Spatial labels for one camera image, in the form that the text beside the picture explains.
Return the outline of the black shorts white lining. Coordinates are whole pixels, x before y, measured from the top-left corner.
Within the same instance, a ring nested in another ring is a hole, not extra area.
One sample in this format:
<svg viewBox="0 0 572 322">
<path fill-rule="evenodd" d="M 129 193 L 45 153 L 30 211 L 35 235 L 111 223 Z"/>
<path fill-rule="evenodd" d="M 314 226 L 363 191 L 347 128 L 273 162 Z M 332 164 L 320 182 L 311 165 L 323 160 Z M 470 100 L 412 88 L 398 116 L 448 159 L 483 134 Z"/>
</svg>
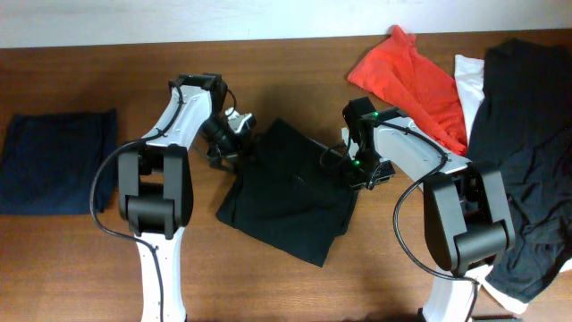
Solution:
<svg viewBox="0 0 572 322">
<path fill-rule="evenodd" d="M 319 164 L 325 148 L 275 120 L 216 212 L 216 218 L 279 250 L 322 267 L 348 231 L 358 193 Z"/>
</svg>

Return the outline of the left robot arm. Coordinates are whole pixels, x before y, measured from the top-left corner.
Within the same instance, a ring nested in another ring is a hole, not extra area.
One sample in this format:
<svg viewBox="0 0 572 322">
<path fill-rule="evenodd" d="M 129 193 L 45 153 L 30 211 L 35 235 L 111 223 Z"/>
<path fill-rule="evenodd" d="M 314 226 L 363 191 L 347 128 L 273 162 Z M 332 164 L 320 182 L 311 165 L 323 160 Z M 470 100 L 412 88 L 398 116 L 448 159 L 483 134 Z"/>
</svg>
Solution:
<svg viewBox="0 0 572 322">
<path fill-rule="evenodd" d="M 231 92 L 219 74 L 182 74 L 155 128 L 118 156 L 120 215 L 139 250 L 144 321 L 184 321 L 181 245 L 194 194 L 189 150 L 206 141 L 210 167 L 230 173 L 256 124 L 223 103 Z"/>
</svg>

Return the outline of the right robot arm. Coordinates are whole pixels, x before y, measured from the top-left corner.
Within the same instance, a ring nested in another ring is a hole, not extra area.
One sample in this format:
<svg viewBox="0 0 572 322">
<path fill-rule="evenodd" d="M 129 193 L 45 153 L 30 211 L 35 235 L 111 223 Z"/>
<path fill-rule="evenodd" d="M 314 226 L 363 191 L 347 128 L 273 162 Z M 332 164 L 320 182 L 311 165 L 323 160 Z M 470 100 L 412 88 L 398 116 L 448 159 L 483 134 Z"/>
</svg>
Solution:
<svg viewBox="0 0 572 322">
<path fill-rule="evenodd" d="M 393 231 L 409 258 L 414 254 L 400 234 L 399 214 L 412 191 L 423 193 L 425 243 L 437 267 L 414 261 L 434 278 L 418 316 L 423 321 L 472 320 L 487 269 L 516 242 L 501 172 L 449 151 L 397 107 L 378 112 L 362 97 L 349 101 L 342 116 L 352 189 L 371 190 L 397 169 L 412 180 L 392 215 Z"/>
</svg>

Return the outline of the orange red garment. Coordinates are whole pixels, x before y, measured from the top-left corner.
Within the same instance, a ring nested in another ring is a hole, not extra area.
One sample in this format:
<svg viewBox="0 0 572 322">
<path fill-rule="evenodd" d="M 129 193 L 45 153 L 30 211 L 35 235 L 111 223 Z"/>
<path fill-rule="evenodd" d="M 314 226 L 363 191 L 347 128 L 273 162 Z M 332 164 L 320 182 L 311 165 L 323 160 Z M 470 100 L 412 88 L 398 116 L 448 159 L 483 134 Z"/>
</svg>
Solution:
<svg viewBox="0 0 572 322">
<path fill-rule="evenodd" d="M 416 36 L 400 26 L 371 49 L 348 81 L 404 110 L 426 134 L 453 153 L 467 153 L 468 138 L 456 82 L 420 55 Z"/>
</svg>

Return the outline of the white garment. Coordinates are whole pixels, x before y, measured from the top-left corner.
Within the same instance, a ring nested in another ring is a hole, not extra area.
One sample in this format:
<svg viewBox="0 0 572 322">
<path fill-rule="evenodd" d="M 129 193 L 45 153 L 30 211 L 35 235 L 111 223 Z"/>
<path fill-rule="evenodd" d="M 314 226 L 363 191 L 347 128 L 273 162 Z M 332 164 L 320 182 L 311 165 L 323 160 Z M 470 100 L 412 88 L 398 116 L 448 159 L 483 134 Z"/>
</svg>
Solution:
<svg viewBox="0 0 572 322">
<path fill-rule="evenodd" d="M 465 118 L 468 152 L 477 147 L 472 143 L 474 138 L 475 119 L 479 107 L 484 101 L 484 60 L 455 55 L 454 79 L 459 101 Z M 491 285 L 486 277 L 492 272 L 492 265 L 485 265 L 475 270 L 476 280 L 504 309 L 522 314 L 528 307 L 528 301 L 521 301 Z"/>
</svg>

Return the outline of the black garment pile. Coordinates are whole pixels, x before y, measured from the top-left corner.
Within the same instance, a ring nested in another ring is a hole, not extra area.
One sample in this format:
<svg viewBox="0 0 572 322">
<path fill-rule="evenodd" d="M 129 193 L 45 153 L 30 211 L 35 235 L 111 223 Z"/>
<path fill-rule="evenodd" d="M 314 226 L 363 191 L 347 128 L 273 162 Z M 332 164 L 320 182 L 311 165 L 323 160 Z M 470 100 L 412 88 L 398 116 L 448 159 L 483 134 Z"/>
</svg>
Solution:
<svg viewBox="0 0 572 322">
<path fill-rule="evenodd" d="M 516 232 L 486 281 L 528 303 L 571 258 L 571 54 L 513 38 L 487 50 L 467 157 L 495 164 Z"/>
</svg>

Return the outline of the folded navy blue cloth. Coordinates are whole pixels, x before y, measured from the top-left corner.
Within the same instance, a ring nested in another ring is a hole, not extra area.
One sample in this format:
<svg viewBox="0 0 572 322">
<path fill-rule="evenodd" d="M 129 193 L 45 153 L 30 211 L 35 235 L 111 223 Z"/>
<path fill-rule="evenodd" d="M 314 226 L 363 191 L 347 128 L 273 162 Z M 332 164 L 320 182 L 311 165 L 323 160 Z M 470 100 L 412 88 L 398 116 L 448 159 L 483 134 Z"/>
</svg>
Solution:
<svg viewBox="0 0 572 322">
<path fill-rule="evenodd" d="M 117 113 L 17 114 L 1 156 L 3 215 L 84 215 L 93 179 L 116 149 Z"/>
</svg>

